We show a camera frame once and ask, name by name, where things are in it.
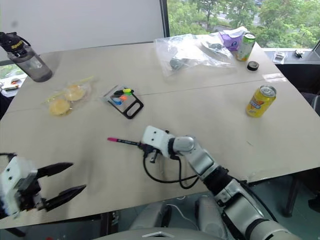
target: gray water bottle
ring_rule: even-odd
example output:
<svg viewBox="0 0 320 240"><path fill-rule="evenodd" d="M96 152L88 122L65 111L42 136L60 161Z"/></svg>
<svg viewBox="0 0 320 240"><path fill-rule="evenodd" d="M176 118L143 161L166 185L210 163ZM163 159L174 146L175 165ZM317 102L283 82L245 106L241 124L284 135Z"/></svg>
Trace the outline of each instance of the gray water bottle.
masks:
<svg viewBox="0 0 320 240"><path fill-rule="evenodd" d="M0 46L7 52L8 58L35 82L45 82L52 77L50 68L16 32L0 32Z"/></svg>

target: tree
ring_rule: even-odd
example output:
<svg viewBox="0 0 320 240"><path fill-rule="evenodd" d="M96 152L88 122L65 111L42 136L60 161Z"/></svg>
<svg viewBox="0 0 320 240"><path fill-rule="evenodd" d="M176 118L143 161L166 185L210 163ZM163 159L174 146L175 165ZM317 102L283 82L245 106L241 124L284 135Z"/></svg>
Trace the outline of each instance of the tree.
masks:
<svg viewBox="0 0 320 240"><path fill-rule="evenodd" d="M204 14L198 11L196 3L168 0L168 19L171 36L183 34L208 34L200 25Z"/></svg>
<svg viewBox="0 0 320 240"><path fill-rule="evenodd" d="M23 74L23 71L20 70L20 68L18 68L15 64L0 66L0 79L7 78L6 75L14 70L16 70L18 73Z"/></svg>
<svg viewBox="0 0 320 240"><path fill-rule="evenodd" d="M254 0L232 0L228 4L227 19L230 19L230 25L233 28L252 26L258 8L255 6Z"/></svg>
<svg viewBox="0 0 320 240"><path fill-rule="evenodd" d="M197 5L197 9L204 11L206 22L209 23L210 17L215 17L217 13L221 10L224 0L189 0L191 3Z"/></svg>
<svg viewBox="0 0 320 240"><path fill-rule="evenodd" d="M318 0L265 0L257 42L269 48L313 48L320 38Z"/></svg>

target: purple tissue box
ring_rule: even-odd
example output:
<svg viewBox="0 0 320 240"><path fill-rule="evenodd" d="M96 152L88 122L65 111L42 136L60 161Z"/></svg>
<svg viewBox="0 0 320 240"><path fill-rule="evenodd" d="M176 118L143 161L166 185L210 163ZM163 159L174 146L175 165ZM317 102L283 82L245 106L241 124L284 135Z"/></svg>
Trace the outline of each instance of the purple tissue box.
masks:
<svg viewBox="0 0 320 240"><path fill-rule="evenodd" d="M241 43L243 34L247 31L247 29L243 26L238 27L234 30L224 30L219 32L219 37L223 42L223 45L229 51L237 51L239 45Z"/></svg>

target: yellow soda can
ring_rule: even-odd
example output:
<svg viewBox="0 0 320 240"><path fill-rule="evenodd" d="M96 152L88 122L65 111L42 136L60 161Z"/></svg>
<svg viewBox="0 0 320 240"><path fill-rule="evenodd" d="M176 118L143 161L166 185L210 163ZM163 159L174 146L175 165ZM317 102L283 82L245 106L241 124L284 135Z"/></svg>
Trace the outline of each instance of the yellow soda can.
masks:
<svg viewBox="0 0 320 240"><path fill-rule="evenodd" d="M254 118L261 117L276 99L276 95L277 91L273 86L262 85L255 91L249 104L246 106L246 113Z"/></svg>

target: cable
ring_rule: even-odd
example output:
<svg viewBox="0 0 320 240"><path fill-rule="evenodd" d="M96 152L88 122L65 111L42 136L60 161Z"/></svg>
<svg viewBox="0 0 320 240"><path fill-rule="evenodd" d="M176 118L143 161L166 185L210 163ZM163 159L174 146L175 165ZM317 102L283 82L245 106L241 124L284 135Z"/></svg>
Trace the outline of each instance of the cable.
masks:
<svg viewBox="0 0 320 240"><path fill-rule="evenodd" d="M145 173L149 176L149 178L151 178L152 180L154 180L154 181L156 181L158 183L161 183L161 184L175 184L175 183L180 183L182 181L186 181L186 180L189 180L189 179L197 178L197 175L193 175L193 176L189 176L189 177L182 178L182 179L179 179L179 180L161 180L161 179L157 179L154 176L152 176L150 174L150 172L148 171L146 160L147 160L147 157L143 156L143 168L144 168Z"/></svg>
<svg viewBox="0 0 320 240"><path fill-rule="evenodd" d="M238 179L235 178L235 180L238 181L238 183L240 183L240 185L247 190L251 195L253 195L260 203L261 205L264 207L264 209L268 212L268 214L270 215L270 217L272 218L273 221L278 223L277 218L275 217L275 215L271 212L271 210L267 207L267 205L264 203L264 201L262 201L262 199L245 183L239 181Z"/></svg>
<svg viewBox="0 0 320 240"><path fill-rule="evenodd" d="M185 215L182 213L182 211L180 210L180 208L177 205L167 204L167 206L175 207L178 210L178 212L180 213L181 217L183 217L185 220L188 220L190 223L192 223L192 225L195 226L195 228L199 231L199 227L197 226L197 224L195 224L191 219L185 217Z"/></svg>
<svg viewBox="0 0 320 240"><path fill-rule="evenodd" d="M198 182L199 177L197 177L197 178L194 180L194 182L191 183L191 185L189 185L189 186L184 186L183 183L182 183L182 182L183 182L183 180L182 180L182 164L181 164L180 158L178 159L178 161L179 161L179 185L180 185L180 187L183 188L183 189L190 189L190 188L192 188L192 187Z"/></svg>

